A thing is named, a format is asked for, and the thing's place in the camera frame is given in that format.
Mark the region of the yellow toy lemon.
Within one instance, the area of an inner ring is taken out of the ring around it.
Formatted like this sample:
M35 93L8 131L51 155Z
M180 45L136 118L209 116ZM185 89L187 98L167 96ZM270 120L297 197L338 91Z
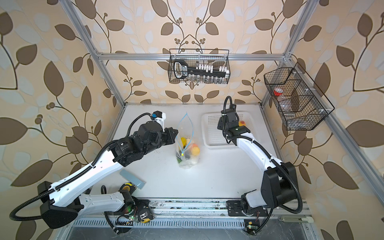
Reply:
M181 138L181 142L182 142L182 147L183 149L185 149L187 147L187 139L186 138Z

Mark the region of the clear zip bag blue zipper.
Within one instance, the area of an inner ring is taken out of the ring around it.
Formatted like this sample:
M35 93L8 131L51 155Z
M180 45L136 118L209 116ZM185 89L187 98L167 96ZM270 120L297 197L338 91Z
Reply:
M198 156L193 156L191 154L191 146L192 144L197 144L196 142L196 136L195 136L195 129L193 122L189 116L188 113L186 113L182 119L179 121L177 126L178 135L176 137L176 153L183 153L185 155L185 160L178 163L179 167L182 169L190 169L198 164L200 159L200 154ZM187 147L183 149L181 138L187 139Z

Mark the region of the small yellow toy fruit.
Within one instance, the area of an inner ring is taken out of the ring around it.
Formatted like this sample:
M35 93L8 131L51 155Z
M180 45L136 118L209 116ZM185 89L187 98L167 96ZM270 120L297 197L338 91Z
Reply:
M199 147L195 147L195 148L191 149L191 154L193 156L198 156L200 154L200 148Z

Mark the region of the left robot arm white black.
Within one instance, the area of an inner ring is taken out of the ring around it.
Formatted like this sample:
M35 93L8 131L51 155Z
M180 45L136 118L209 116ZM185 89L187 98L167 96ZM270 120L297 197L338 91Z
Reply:
M130 136L106 144L93 162L55 183L44 182L38 195L11 211L13 221L43 220L51 229L71 223L81 215L117 212L128 203L128 192L88 196L84 192L94 184L141 160L144 155L176 141L179 131L164 128L157 121L140 125Z

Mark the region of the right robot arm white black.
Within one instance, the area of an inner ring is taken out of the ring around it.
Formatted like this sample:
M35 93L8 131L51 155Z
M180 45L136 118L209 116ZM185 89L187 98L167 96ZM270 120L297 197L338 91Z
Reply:
M241 196L242 211L252 215L254 209L277 207L299 214L303 210L296 169L291 163L284 163L270 154L253 136L251 131L240 126L240 118L232 105L221 111L218 130L222 131L226 142L233 143L243 150L262 172L261 186Z

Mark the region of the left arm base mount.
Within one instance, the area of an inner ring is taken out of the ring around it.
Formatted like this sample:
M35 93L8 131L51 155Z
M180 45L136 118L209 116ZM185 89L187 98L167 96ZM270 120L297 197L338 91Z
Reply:
M149 200L142 200L136 197L132 197L131 201L125 203L122 208L113 212L114 216L129 215L138 217L138 213L143 208L149 208Z

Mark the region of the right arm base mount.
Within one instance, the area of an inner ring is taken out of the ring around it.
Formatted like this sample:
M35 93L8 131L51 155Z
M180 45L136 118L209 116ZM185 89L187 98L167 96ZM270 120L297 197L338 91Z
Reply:
M250 207L243 199L228 200L226 207L230 217L267 217L269 214L263 207Z

